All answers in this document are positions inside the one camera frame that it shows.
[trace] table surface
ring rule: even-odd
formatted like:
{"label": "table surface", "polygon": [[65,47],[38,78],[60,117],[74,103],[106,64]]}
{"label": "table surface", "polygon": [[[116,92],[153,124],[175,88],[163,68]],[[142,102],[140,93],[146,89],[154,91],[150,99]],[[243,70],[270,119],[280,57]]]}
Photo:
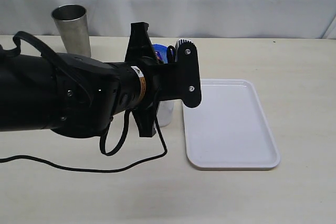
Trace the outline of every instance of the table surface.
{"label": "table surface", "polygon": [[[57,36],[41,36],[64,52]],[[152,38],[174,45],[174,38]],[[182,107],[163,128],[168,154],[118,174],[66,172],[31,161],[0,165],[1,223],[335,223],[336,41],[194,39],[201,78],[251,81],[281,154],[270,171],[199,171],[187,161]],[[5,49],[11,36],[0,36]],[[91,37],[92,57],[122,61],[128,38]],[[24,44],[23,54],[38,53]],[[119,139],[122,115],[108,145]],[[131,121],[123,149],[99,153],[98,138],[51,131],[3,132],[1,157],[30,154],[87,168],[118,168],[162,152]]]}

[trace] blue object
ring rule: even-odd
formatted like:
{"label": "blue object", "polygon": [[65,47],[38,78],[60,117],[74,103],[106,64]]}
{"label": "blue object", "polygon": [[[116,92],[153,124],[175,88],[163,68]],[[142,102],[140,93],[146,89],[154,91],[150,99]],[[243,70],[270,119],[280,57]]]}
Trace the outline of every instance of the blue object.
{"label": "blue object", "polygon": [[153,48],[156,54],[156,57],[159,60],[162,60],[164,63],[168,63],[167,60],[167,49],[168,47],[160,44],[153,44]]}

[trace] white tray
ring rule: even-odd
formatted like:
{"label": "white tray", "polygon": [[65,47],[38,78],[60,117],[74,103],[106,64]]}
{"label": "white tray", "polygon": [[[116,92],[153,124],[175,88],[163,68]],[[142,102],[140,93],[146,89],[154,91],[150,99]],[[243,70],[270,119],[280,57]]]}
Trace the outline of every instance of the white tray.
{"label": "white tray", "polygon": [[186,152],[198,168],[271,169],[280,155],[252,83],[202,79],[202,102],[183,106]]}

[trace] metal cup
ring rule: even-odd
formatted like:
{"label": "metal cup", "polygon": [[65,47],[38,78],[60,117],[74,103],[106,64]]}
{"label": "metal cup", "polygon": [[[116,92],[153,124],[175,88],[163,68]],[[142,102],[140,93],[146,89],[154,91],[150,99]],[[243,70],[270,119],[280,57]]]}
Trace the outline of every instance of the metal cup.
{"label": "metal cup", "polygon": [[69,54],[91,58],[86,9],[80,5],[63,5],[51,12]]}

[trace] white fabric backdrop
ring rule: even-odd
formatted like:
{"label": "white fabric backdrop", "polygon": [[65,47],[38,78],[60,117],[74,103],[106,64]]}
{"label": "white fabric backdrop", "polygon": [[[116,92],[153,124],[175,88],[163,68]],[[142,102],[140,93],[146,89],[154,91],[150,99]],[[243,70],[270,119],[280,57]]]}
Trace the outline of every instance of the white fabric backdrop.
{"label": "white fabric backdrop", "polygon": [[336,38],[336,0],[0,0],[0,34],[58,34],[50,12],[68,3],[88,9],[98,36],[145,21],[151,36]]}

